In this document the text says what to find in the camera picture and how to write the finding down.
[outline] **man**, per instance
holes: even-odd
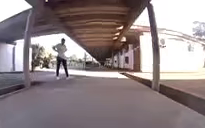
[[[61,43],[55,45],[52,47],[54,51],[58,53],[57,55],[57,67],[56,67],[56,78],[59,79],[59,69],[61,63],[63,64],[63,67],[65,69],[66,77],[69,77],[68,69],[67,69],[67,60],[65,57],[65,52],[67,51],[67,48],[65,46],[65,39],[61,39]]]

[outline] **support column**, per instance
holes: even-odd
[[[112,57],[111,57],[111,68],[114,68],[114,51],[112,51]]]
[[[152,47],[153,47],[153,82],[152,89],[159,91],[160,88],[160,49],[159,49],[159,38],[157,33],[156,18],[151,3],[147,6],[150,22],[150,31],[152,36]]]
[[[86,55],[86,53],[84,53],[84,70],[86,70],[86,57],[87,57],[87,55]]]
[[[34,25],[35,19],[35,10],[34,8],[30,10],[26,30],[24,34],[24,47],[23,47],[23,73],[24,73],[24,85],[25,87],[30,87],[31,79],[30,79],[30,65],[29,65],[29,54],[30,54],[30,45],[31,45],[31,30]]]

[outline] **canopy roof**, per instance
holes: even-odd
[[[36,6],[37,0],[26,0]],[[150,0],[47,0],[37,10],[32,36],[65,33],[98,61],[105,60]],[[29,10],[0,23],[0,41],[24,36]]]

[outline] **building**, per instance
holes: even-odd
[[[23,71],[23,43],[0,43],[0,72]]]
[[[191,72],[204,67],[205,43],[194,37],[168,29],[158,29],[161,72]],[[133,26],[126,42],[106,63],[114,67],[152,72],[153,54],[150,28]]]

